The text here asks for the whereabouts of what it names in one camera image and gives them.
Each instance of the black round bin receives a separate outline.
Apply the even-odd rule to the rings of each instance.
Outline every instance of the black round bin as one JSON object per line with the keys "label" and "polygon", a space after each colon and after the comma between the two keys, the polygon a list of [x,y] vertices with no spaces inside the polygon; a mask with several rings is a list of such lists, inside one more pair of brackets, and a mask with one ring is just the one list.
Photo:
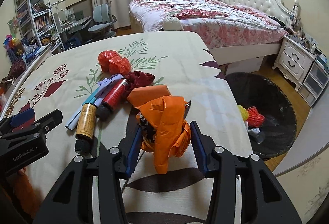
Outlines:
{"label": "black round bin", "polygon": [[292,105],[268,78],[251,73],[237,72],[226,76],[237,104],[244,108],[255,106],[265,121],[260,127],[266,137],[258,144],[250,140],[255,154],[262,159],[287,152],[296,135],[296,116]]}

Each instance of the white bedside cabinet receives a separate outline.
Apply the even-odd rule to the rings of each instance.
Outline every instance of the white bedside cabinet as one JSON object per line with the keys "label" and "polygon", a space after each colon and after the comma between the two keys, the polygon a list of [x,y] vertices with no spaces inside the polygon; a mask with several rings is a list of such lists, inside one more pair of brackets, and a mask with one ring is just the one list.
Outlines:
{"label": "white bedside cabinet", "polygon": [[272,69],[279,68],[286,79],[296,84],[295,90],[297,92],[314,60],[314,54],[290,39],[289,36],[285,36]]}

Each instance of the silver bolt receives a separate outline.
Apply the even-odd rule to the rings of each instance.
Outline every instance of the silver bolt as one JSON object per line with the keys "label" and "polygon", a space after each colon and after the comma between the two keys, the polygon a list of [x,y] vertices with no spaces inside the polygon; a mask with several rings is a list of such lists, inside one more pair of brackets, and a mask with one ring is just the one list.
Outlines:
{"label": "silver bolt", "polygon": [[119,152],[119,148],[118,147],[113,147],[110,149],[110,153],[111,154],[117,154]]}
{"label": "silver bolt", "polygon": [[75,162],[81,162],[83,160],[83,157],[81,155],[77,155],[75,158],[74,158],[74,161]]}
{"label": "silver bolt", "polygon": [[224,148],[223,147],[220,147],[220,146],[216,146],[215,147],[215,152],[221,154],[221,153],[224,152]]}
{"label": "silver bolt", "polygon": [[254,161],[258,161],[259,156],[258,155],[251,155],[251,159],[254,160]]}

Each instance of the drawer handle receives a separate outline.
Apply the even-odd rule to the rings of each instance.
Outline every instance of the drawer handle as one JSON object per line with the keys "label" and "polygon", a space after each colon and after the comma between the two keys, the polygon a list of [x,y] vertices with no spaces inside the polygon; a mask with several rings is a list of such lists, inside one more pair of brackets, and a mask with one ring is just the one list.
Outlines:
{"label": "drawer handle", "polygon": [[295,55],[297,57],[297,60],[299,60],[299,57],[297,56],[297,54],[292,53],[291,55],[292,55],[292,57]]}
{"label": "drawer handle", "polygon": [[296,67],[295,65],[291,65],[291,64],[290,64],[290,61],[288,61],[288,64],[289,64],[291,67],[293,67],[293,68]]}

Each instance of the pink floral blanket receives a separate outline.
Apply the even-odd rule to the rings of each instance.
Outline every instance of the pink floral blanket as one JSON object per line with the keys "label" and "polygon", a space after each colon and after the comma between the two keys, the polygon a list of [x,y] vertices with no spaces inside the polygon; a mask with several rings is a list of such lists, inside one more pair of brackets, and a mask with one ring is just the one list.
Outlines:
{"label": "pink floral blanket", "polygon": [[129,9],[144,32],[159,31],[168,16],[197,33],[209,49],[280,41],[286,31],[260,11],[217,0],[133,0]]}

